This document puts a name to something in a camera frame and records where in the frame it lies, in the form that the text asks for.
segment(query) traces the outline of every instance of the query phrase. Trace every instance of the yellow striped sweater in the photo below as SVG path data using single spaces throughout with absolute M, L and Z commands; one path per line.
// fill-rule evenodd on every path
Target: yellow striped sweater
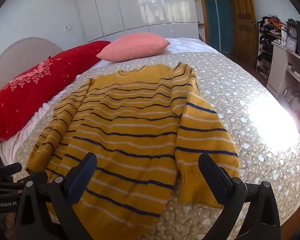
M 73 209 L 94 239 L 136 239 L 156 224 L 178 172 L 180 201 L 219 207 L 201 153 L 238 175 L 236 147 L 200 96 L 189 65 L 144 66 L 90 79 L 54 110 L 26 169 L 66 175 L 87 152 L 97 167 Z

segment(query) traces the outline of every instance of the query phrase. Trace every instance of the silver bolt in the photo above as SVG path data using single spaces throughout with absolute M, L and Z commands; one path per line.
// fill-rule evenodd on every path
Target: silver bolt
M 26 184 L 27 187 L 31 187 L 32 185 L 33 185 L 32 181 L 28 181 L 27 184 Z
M 63 177 L 56 177 L 54 180 L 56 183 L 61 183 L 63 181 Z
M 263 185 L 265 185 L 265 187 L 270 187 L 270 182 L 267 181 L 267 180 L 265 180 L 265 181 L 263 182 Z
M 235 184 L 240 184 L 241 183 L 241 179 L 239 179 L 238 177 L 234 177 L 232 180 Z

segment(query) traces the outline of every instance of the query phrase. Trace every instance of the headboard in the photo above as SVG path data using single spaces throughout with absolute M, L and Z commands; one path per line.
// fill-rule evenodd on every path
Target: headboard
M 0 55 L 0 89 L 13 78 L 62 52 L 56 44 L 42 38 L 30 37 L 15 42 Z

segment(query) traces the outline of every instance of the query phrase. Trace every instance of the pink pillow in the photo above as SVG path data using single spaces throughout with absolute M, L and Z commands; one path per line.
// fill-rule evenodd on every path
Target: pink pillow
M 97 57 L 111 62 L 123 62 L 156 55 L 168 45 L 169 41 L 154 33 L 130 33 L 106 46 Z

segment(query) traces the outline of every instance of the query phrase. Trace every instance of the clock face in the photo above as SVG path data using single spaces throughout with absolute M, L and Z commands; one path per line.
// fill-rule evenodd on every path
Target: clock face
M 296 28 L 290 28 L 290 35 L 292 38 L 296 38 L 297 37 L 297 29 Z

